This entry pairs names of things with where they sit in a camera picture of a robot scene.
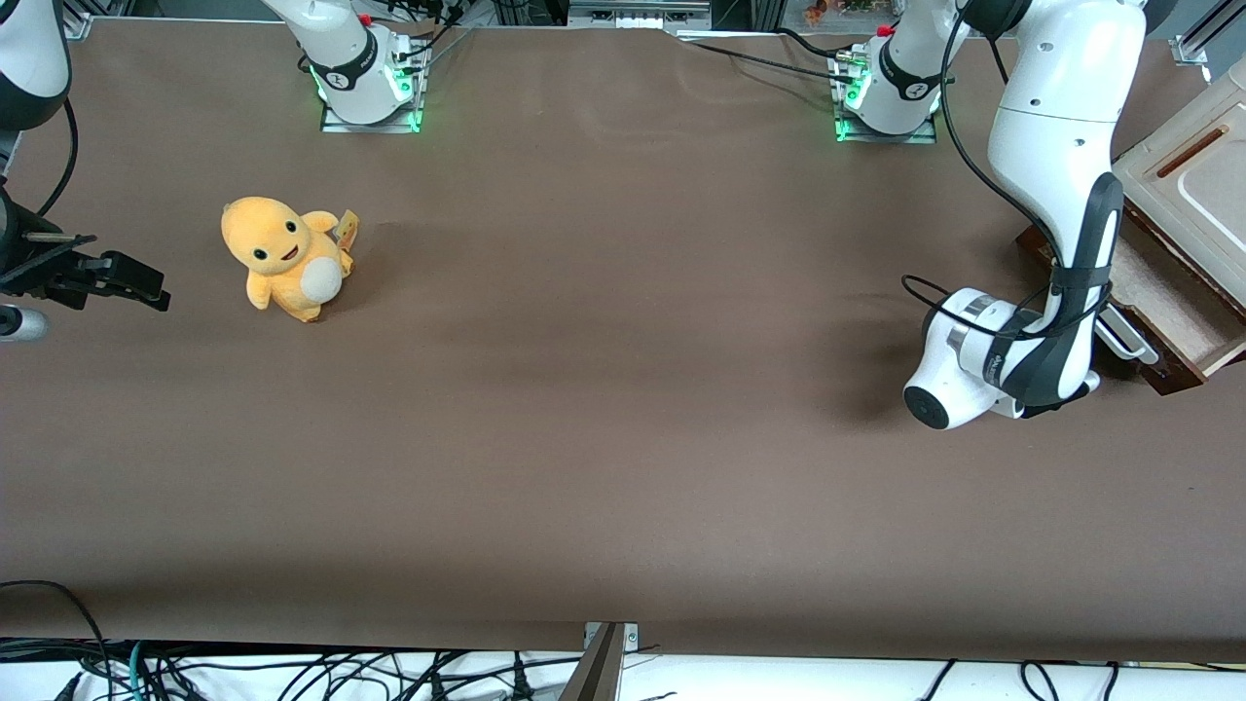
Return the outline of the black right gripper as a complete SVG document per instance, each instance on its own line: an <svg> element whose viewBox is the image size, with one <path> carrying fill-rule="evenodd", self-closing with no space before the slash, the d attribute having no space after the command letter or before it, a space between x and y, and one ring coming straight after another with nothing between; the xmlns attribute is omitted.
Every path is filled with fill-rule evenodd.
<svg viewBox="0 0 1246 701"><path fill-rule="evenodd" d="M82 268L91 256L78 252L96 237L67 234L54 222L12 200L1 191L1 288L5 296L49 299L81 311L90 296L101 296L98 281L141 296L157 313L168 311L172 294L164 274L122 252L105 252L96 278Z"/></svg>

